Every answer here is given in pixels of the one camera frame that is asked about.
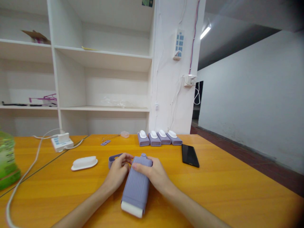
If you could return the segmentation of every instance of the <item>floor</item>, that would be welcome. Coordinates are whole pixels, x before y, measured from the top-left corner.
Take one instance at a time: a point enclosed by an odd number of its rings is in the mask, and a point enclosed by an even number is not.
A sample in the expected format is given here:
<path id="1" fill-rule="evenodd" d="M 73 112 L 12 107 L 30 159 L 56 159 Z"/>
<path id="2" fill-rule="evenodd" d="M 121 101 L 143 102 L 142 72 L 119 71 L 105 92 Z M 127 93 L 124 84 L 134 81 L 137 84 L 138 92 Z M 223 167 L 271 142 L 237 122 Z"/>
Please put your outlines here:
<path id="1" fill-rule="evenodd" d="M 211 134 L 208 131 L 198 128 L 198 120 L 192 121 L 190 134 L 200 135 L 204 139 L 208 140 L 229 154 L 235 156 L 239 160 L 260 171 L 264 175 L 270 177 L 291 191 L 304 197 L 303 175 L 286 169 L 260 154 L 246 150 L 214 134 Z"/>

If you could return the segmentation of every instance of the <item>ceiling light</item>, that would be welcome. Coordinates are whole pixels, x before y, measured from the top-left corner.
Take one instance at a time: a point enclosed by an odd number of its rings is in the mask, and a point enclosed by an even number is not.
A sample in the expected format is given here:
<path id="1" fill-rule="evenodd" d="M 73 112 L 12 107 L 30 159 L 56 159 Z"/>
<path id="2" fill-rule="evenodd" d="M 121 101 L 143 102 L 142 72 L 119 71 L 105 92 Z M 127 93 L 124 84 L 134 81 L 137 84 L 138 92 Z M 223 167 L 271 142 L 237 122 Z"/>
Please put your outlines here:
<path id="1" fill-rule="evenodd" d="M 200 35 L 200 39 L 202 39 L 202 38 L 209 32 L 210 29 L 211 29 L 211 27 L 208 26 L 208 27 L 203 31 L 203 33 Z"/>

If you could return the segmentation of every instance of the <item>white oval soap holder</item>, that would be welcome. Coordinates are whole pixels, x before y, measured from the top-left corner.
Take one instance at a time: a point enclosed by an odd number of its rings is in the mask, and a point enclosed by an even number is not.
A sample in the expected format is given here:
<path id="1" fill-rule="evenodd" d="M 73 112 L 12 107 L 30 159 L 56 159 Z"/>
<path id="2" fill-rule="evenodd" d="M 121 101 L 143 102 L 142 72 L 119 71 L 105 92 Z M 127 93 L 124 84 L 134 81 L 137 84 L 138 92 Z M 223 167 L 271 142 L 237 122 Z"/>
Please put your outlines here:
<path id="1" fill-rule="evenodd" d="M 96 159 L 96 156 L 79 158 L 73 162 L 73 166 L 72 166 L 71 170 L 76 171 L 76 170 L 80 170 L 80 169 L 91 168 L 91 167 L 95 166 L 97 163 L 98 163 L 98 160 Z"/>

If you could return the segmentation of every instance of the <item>hand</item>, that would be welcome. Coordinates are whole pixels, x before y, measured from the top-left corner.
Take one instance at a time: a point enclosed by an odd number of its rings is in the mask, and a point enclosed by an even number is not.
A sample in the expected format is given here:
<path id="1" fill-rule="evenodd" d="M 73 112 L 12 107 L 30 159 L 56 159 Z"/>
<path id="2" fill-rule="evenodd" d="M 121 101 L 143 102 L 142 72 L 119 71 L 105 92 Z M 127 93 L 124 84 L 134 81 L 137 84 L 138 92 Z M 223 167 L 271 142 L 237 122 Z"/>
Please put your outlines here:
<path id="1" fill-rule="evenodd" d="M 147 157 L 153 161 L 152 167 L 133 163 L 133 169 L 146 175 L 154 187 L 161 193 L 168 193 L 174 186 L 158 158 Z"/>
<path id="2" fill-rule="evenodd" d="M 111 193 L 114 193 L 124 181 L 128 171 L 130 171 L 128 163 L 132 165 L 133 158 L 134 156 L 127 153 L 123 153 L 116 158 L 102 186 L 106 186 Z"/>

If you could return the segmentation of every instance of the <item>pink cable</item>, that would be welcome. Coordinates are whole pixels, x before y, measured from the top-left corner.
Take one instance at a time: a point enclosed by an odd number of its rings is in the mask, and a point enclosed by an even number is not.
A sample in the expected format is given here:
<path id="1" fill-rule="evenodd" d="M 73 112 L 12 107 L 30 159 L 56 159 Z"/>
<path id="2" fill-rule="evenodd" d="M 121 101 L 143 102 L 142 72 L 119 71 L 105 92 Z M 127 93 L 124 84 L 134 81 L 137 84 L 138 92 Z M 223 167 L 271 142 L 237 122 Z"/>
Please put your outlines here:
<path id="1" fill-rule="evenodd" d="M 196 23 L 197 23 L 198 14 L 199 14 L 199 5 L 200 5 L 200 0 L 198 0 L 198 2 L 197 2 L 197 7 L 196 7 L 195 26 L 194 26 L 194 37 L 193 37 L 193 41 L 192 41 L 192 51 L 191 51 L 191 60 L 190 60 L 189 74 L 191 74 L 192 56 L 193 56 L 193 46 L 194 46 L 194 39 L 195 39 L 195 35 L 196 35 Z"/>

